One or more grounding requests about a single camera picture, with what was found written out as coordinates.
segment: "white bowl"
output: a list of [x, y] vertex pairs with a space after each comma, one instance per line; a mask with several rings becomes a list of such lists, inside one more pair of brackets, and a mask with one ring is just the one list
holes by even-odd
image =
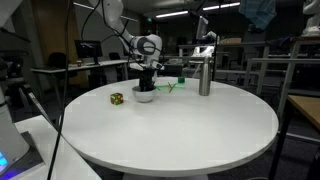
[[132, 93], [138, 102], [146, 103], [153, 100], [157, 93], [157, 89], [154, 88], [152, 91], [141, 92], [140, 86], [135, 86], [132, 88]]

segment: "floor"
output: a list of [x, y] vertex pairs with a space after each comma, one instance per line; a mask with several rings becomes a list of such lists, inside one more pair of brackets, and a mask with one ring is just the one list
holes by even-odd
[[[282, 77], [272, 77], [266, 79], [267, 83], [269, 82], [275, 85], [279, 85], [281, 81]], [[78, 95], [80, 95], [81, 93], [83, 92], [79, 90], [75, 90], [75, 92], [72, 92], [72, 94]], [[276, 109], [277, 103], [279, 102], [278, 95], [278, 88], [265, 88], [262, 98], [266, 102], [268, 102], [274, 109]], [[48, 92], [46, 94], [45, 102], [42, 105], [52, 119], [59, 118], [61, 108], [58, 105], [53, 92]], [[24, 113], [23, 109], [21, 108], [11, 108], [11, 110], [13, 120], [16, 122], [38, 115], [38, 113]], [[307, 123], [307, 120], [304, 119], [299, 113], [296, 113], [295, 118], [292, 120], [289, 132], [320, 140], [320, 135], [312, 129], [309, 123]], [[309, 170], [309, 165], [312, 162], [318, 147], [318, 145], [286, 139], [281, 156], [281, 161], [278, 166], [276, 179], [305, 180]], [[271, 166], [274, 150], [275, 143], [263, 155], [251, 161], [250, 163], [237, 168], [233, 168], [228, 171], [210, 174], [209, 178], [211, 180], [245, 180], [254, 177], [267, 177]], [[121, 172], [103, 168], [91, 162], [88, 163], [102, 177], [102, 179], [120, 180], [123, 176]]]

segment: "blue light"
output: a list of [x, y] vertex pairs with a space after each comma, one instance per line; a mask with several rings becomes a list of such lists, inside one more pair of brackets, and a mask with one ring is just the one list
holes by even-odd
[[6, 160], [6, 158], [0, 158], [0, 166], [6, 166], [8, 165], [8, 161]]

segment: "computer monitor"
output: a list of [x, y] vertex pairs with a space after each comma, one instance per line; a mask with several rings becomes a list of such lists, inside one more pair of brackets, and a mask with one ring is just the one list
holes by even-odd
[[204, 36], [207, 35], [208, 24], [209, 21], [206, 18], [200, 16], [196, 37], [197, 40], [203, 40]]
[[75, 40], [78, 58], [93, 58], [94, 65], [99, 65], [98, 57], [102, 57], [100, 41]]

